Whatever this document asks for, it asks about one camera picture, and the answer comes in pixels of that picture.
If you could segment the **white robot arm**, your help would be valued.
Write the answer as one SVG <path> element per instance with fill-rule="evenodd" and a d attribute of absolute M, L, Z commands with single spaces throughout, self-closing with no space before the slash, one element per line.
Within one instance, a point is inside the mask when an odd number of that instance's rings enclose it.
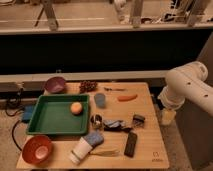
<path fill-rule="evenodd" d="M 166 73 L 166 86 L 158 95 L 163 105 L 161 124 L 169 125 L 176 116 L 176 111 L 188 99 L 213 116 L 213 87 L 205 83 L 208 77 L 207 67 L 194 61 L 173 68 Z"/>

